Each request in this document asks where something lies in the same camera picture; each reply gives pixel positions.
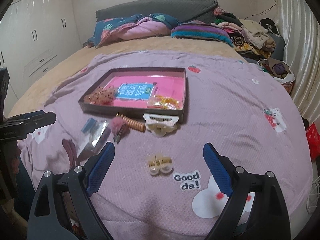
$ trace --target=pink blanket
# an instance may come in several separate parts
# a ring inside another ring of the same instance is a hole
[[[285,89],[254,64],[172,51],[98,55],[52,93],[43,109],[55,112],[55,124],[19,142],[35,189],[45,171],[70,169],[73,158],[62,140],[78,147],[81,128],[92,117],[81,111],[81,95],[111,68],[146,66],[186,68],[185,121],[162,138],[131,130],[115,145],[114,161],[91,197],[114,239],[203,239],[208,234],[227,198],[203,159],[207,142],[235,166],[257,174],[273,171],[289,215],[307,198],[312,181],[308,143],[299,111]],[[152,177],[147,157],[159,152],[172,158],[174,171]],[[247,198],[242,222],[253,198]]]
[[[150,17],[144,17],[136,24],[126,24],[120,28],[108,32],[108,35],[103,37],[101,42],[111,43],[121,40],[128,41],[133,39],[167,35],[171,35],[171,30],[169,30],[165,24],[162,22],[152,21]]]

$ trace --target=blue gripper pad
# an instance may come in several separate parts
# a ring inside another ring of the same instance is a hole
[[[115,157],[115,146],[112,143],[108,144],[108,147],[106,147],[104,151],[99,154],[98,161],[88,175],[87,194],[89,197],[99,190],[101,183],[113,161],[113,158]]]
[[[35,112],[32,112],[32,113],[26,113],[26,114],[24,114],[23,118],[27,119],[27,118],[30,118],[30,117],[33,117],[33,116],[36,116],[36,115],[39,115],[39,114],[44,114],[44,111],[40,110],[40,111],[35,111]]]
[[[223,167],[218,156],[207,143],[203,147],[203,158],[208,165],[211,174],[216,181],[220,191],[231,197],[233,189],[231,187],[231,178],[227,170]]]

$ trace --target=pink paper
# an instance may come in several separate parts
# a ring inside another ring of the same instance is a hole
[[[151,96],[161,95],[164,97],[171,97],[181,102],[183,105],[185,81],[183,77],[171,77],[171,76],[116,76],[107,85],[120,87],[125,83],[151,83],[156,82]],[[134,108],[147,108],[147,100],[126,100],[126,99],[114,99],[110,106],[120,107],[134,107]]]

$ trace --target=white basket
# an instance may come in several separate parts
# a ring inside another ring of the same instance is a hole
[[[311,191],[307,199],[307,211],[309,214],[316,210],[317,202],[320,197],[320,177],[318,177],[311,186]]]

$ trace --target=metal screw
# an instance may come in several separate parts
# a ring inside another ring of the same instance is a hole
[[[43,176],[45,176],[46,178],[49,177],[51,175],[51,172],[50,171],[46,171]]]
[[[79,173],[79,172],[82,171],[82,167],[81,167],[81,166],[76,166],[75,169],[74,169],[74,171],[75,171],[76,173]]]
[[[244,168],[238,166],[238,167],[236,167],[236,172],[238,172],[238,173],[244,173]]]
[[[268,172],[267,172],[267,176],[268,176],[269,178],[273,178],[273,177],[275,176],[275,174],[274,174],[272,171],[268,171]]]

